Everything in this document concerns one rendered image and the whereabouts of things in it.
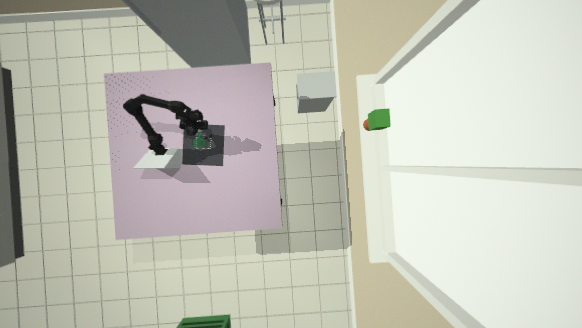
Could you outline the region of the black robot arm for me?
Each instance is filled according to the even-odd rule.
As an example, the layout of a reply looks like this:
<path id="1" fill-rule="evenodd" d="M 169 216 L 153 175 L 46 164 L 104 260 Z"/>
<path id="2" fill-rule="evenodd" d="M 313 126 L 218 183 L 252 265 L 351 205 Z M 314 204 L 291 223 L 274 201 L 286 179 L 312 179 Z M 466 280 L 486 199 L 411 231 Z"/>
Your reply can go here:
<path id="1" fill-rule="evenodd" d="M 142 112 L 142 104 L 147 104 L 151 106 L 156 106 L 160 108 L 165 108 L 173 113 L 176 113 L 176 120 L 180 119 L 184 123 L 189 124 L 191 121 L 203 120 L 203 114 L 199 110 L 193 110 L 186 106 L 181 101 L 166 101 L 158 98 L 153 98 L 146 96 L 144 94 L 139 95 L 135 99 L 129 99 L 123 104 L 123 108 L 126 112 L 136 119 L 143 131 L 147 135 L 147 141 L 151 144 L 149 146 L 150 150 L 155 151 L 155 155 L 165 155 L 168 149 L 166 149 L 162 143 L 163 138 L 161 134 L 155 132 L 153 127 L 149 124 Z M 186 109 L 186 112 L 184 112 Z M 196 135 L 198 133 L 194 125 L 186 126 L 187 135 Z"/>

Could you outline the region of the dark grey flat mat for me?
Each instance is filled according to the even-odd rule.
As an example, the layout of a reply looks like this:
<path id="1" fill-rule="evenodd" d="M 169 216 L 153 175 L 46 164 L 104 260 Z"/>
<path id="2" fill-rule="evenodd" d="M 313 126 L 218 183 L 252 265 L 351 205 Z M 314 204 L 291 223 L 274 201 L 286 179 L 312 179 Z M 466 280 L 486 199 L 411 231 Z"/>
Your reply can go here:
<path id="1" fill-rule="evenodd" d="M 209 134 L 203 137 L 207 140 L 207 148 L 193 148 L 193 140 L 198 136 L 183 134 L 182 165 L 223 166 L 225 125 L 208 125 L 202 133 Z"/>

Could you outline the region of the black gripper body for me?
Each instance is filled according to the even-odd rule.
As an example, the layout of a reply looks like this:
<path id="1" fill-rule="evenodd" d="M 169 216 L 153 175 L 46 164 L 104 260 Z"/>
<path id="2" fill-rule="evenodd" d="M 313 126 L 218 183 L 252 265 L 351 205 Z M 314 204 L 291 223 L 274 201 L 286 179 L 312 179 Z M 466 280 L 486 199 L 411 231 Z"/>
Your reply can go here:
<path id="1" fill-rule="evenodd" d="M 185 128 L 185 125 L 186 125 L 186 126 L 189 126 L 189 125 L 194 125 L 195 127 L 199 127 L 199 128 L 201 128 L 201 129 L 206 129 L 206 130 L 208 129 L 208 121 L 207 121 L 207 120 L 201 120 L 201 121 L 198 121 L 198 122 L 197 122 L 197 121 L 191 121 L 191 123 L 189 123 L 189 124 L 186 124 L 186 123 L 184 123 L 184 122 L 181 120 L 181 121 L 180 121 L 180 125 L 179 125 L 179 127 L 180 127 L 181 129 L 186 129 L 186 128 Z"/>

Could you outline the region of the green glass bottle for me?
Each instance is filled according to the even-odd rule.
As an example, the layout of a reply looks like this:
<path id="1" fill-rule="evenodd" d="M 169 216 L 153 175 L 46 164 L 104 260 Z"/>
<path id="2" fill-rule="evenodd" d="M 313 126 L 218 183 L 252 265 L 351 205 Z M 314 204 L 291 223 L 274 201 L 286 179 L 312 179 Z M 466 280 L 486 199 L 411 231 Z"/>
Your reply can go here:
<path id="1" fill-rule="evenodd" d="M 202 130 L 198 130 L 198 137 L 193 140 L 193 148 L 207 148 L 207 140 L 202 137 Z"/>

